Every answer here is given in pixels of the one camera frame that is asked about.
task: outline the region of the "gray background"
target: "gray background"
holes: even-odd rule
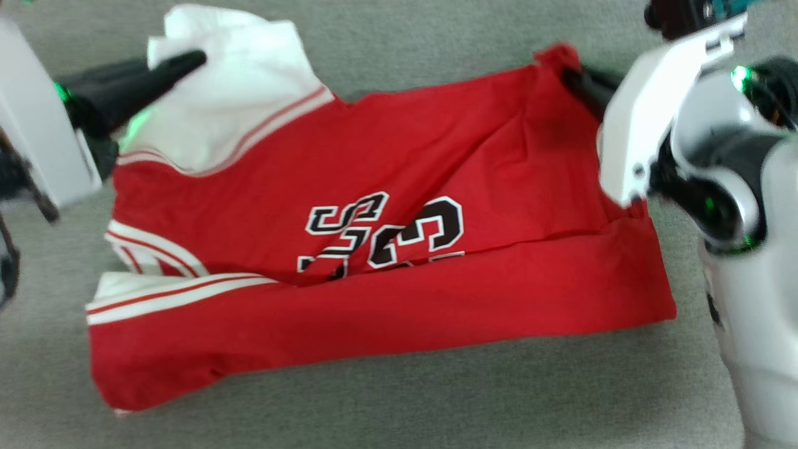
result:
[[[177,2],[6,0],[53,74],[143,55]],[[298,25],[319,77],[344,97],[462,80],[529,61],[555,40],[624,70],[659,43],[643,0],[235,0]],[[798,2],[758,5],[738,61],[798,56]],[[2,70],[12,70],[3,62]],[[520,340],[228,379],[156,410],[114,417],[89,377],[82,305],[117,266],[101,234],[113,192],[50,228],[8,216],[21,294],[0,322],[0,447],[739,447],[695,232],[654,202],[679,318],[629,332]]]

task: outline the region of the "red stripe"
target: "red stripe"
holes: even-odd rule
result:
[[[133,253],[124,246],[122,247],[122,251],[124,251],[124,253],[130,258],[130,261],[133,262],[133,267],[136,269],[136,272],[139,274],[144,274],[144,271],[141,269],[141,265],[139,265],[139,261],[133,256]]]
[[[203,282],[202,284],[192,285],[191,287],[183,287],[183,288],[178,288],[177,290],[169,290],[167,292],[153,293],[150,295],[139,296],[137,298],[121,301],[115,304],[109,304],[103,307],[87,311],[86,314],[94,315],[95,313],[105,312],[107,310],[111,310],[112,308],[122,307],[130,304],[136,304],[146,300],[154,300],[155,298],[161,298],[164,296],[178,295],[180,293],[190,292],[191,290],[196,290],[197,288],[207,287],[208,285],[219,284],[222,282],[227,282],[229,280],[257,279],[257,278],[263,278],[263,276],[251,275],[251,276],[227,277],[224,279],[209,280],[207,282]]]
[[[227,157],[227,159],[225,159],[224,161],[222,161],[221,163],[219,163],[216,167],[214,167],[212,169],[206,170],[205,172],[194,173],[194,174],[195,175],[206,175],[207,176],[207,175],[210,175],[210,174],[213,174],[213,173],[217,173],[220,170],[224,170],[225,168],[230,166],[230,164],[235,162],[235,157],[239,153],[241,153],[243,151],[244,145],[247,143],[247,140],[252,138],[252,136],[254,136],[257,133],[259,133],[263,128],[267,127],[270,123],[272,123],[273,121],[277,120],[280,116],[291,112],[293,109],[297,109],[299,106],[305,105],[306,103],[310,102],[311,100],[314,100],[316,97],[322,95],[326,91],[327,91],[327,87],[325,85],[321,85],[313,93],[311,93],[311,94],[309,94],[309,95],[307,95],[307,96],[305,96],[305,97],[303,97],[303,98],[301,98],[301,99],[299,99],[299,100],[297,100],[297,101],[295,101],[295,102],[283,107],[282,109],[278,110],[277,112],[271,114],[269,117],[266,118],[266,120],[262,121],[260,123],[260,125],[257,125],[256,127],[254,127],[249,132],[244,134],[243,137],[241,137],[241,139],[239,139],[239,142],[235,145],[233,150],[230,152],[230,155]],[[162,154],[162,152],[160,152],[157,149],[154,149],[152,147],[144,147],[142,149],[137,149],[137,150],[132,151],[130,153],[123,154],[123,155],[119,156],[117,158],[117,160],[120,160],[120,159],[121,160],[125,160],[127,158],[131,158],[133,156],[137,156],[140,153],[145,153],[145,154],[149,154],[149,155],[158,157],[158,158],[164,160],[163,163],[165,163],[167,165],[172,165],[170,163],[169,159],[166,156],[164,156]]]
[[[155,246],[153,244],[149,244],[149,243],[147,243],[145,241],[136,240],[136,239],[133,239],[133,238],[130,238],[130,237],[121,236],[121,235],[119,235],[119,234],[117,234],[117,233],[115,233],[113,231],[105,231],[105,233],[108,234],[109,236],[112,236],[112,237],[117,238],[119,240],[124,240],[124,241],[127,241],[129,243],[134,243],[134,244],[140,244],[141,246],[150,248],[151,250],[153,250],[155,252],[159,252],[161,254],[169,256],[172,259],[177,260],[181,265],[183,265],[183,267],[186,268],[192,275],[194,275],[194,277],[200,277],[200,275],[198,275],[197,272],[194,271],[194,268],[191,268],[188,264],[185,263],[185,261],[180,259],[178,256],[175,256],[174,254],[171,254],[170,252],[167,252],[167,251],[163,250],[162,248],[158,248],[157,246]]]

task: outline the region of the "red fabric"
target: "red fabric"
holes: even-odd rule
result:
[[[108,403],[141,410],[240,372],[673,319],[646,209],[621,210],[603,195],[598,123],[559,81],[563,67],[579,66],[575,51],[555,46],[537,60],[454,85],[335,101],[211,177],[121,166],[115,220],[176,242],[210,273],[281,284],[89,326],[93,376]],[[356,239],[311,235],[313,208],[337,206],[335,221],[379,192],[389,196],[381,211],[364,205],[344,229],[367,234],[346,270],[344,259],[320,257]],[[456,229],[434,213],[455,205],[460,235],[434,248]],[[428,220],[414,221],[428,209]],[[381,229],[416,225],[418,239],[375,246]],[[387,248],[393,263],[369,263]],[[313,259],[304,270],[301,256]],[[448,257],[429,263],[439,256]]]

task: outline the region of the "white fabric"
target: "white fabric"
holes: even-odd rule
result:
[[[128,124],[119,164],[157,161],[191,176],[235,163],[257,141],[334,99],[318,80],[289,21],[243,11],[175,6],[165,35],[149,39],[148,64],[201,49],[205,66]]]

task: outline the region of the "basketball jersey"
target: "basketball jersey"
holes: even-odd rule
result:
[[[674,318],[645,206],[603,195],[598,123],[560,82],[575,51],[536,60],[331,101],[207,175],[120,165],[106,237],[134,273],[87,306],[105,399],[141,410],[240,372]]]

